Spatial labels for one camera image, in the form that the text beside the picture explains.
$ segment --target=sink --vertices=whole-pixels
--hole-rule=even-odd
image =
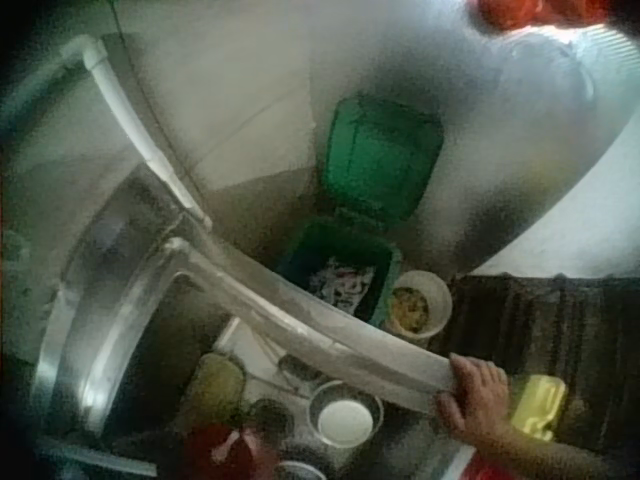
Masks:
[[[282,367],[287,352],[238,318],[230,322],[214,350],[233,355],[244,365],[245,409],[269,399],[293,418],[293,429],[279,445],[282,460],[310,463],[330,479],[440,479],[461,453],[463,457],[468,453],[446,435],[434,415],[390,403],[384,403],[384,421],[365,444],[356,448],[328,445],[309,425],[307,407],[314,390],[329,377],[319,374],[309,380],[292,374]]]

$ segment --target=red object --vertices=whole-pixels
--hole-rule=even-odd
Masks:
[[[476,453],[462,472],[460,480],[514,480],[514,477],[503,469],[490,465]]]
[[[256,465],[251,449],[240,436],[221,462],[215,462],[212,450],[223,445],[234,430],[227,425],[210,425],[194,430],[186,441],[187,477],[189,480],[249,480]]]
[[[540,0],[477,0],[483,18],[500,30],[515,30],[530,25]]]
[[[500,30],[528,25],[579,27],[606,22],[612,0],[474,0],[485,21]]]

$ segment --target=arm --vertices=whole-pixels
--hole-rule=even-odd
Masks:
[[[456,396],[438,396],[440,416],[451,436],[476,447],[497,465],[532,479],[611,478],[612,465],[591,452],[547,443],[511,426],[509,384],[504,370],[491,362],[451,355],[458,380]]]

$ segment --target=green bin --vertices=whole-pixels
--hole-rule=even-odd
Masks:
[[[355,317],[381,326],[402,254],[380,234],[418,206],[444,141],[440,121],[367,96],[341,101],[335,112],[323,186],[338,207],[332,218],[307,222],[276,271],[309,289],[328,260],[375,267]]]

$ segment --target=white container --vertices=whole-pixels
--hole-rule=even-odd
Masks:
[[[430,272],[413,270],[400,276],[393,289],[412,288],[422,294],[429,306],[429,323],[420,333],[405,330],[395,318],[389,315],[387,328],[412,341],[425,340],[439,333],[449,321],[453,309],[453,301],[447,284],[440,277]]]

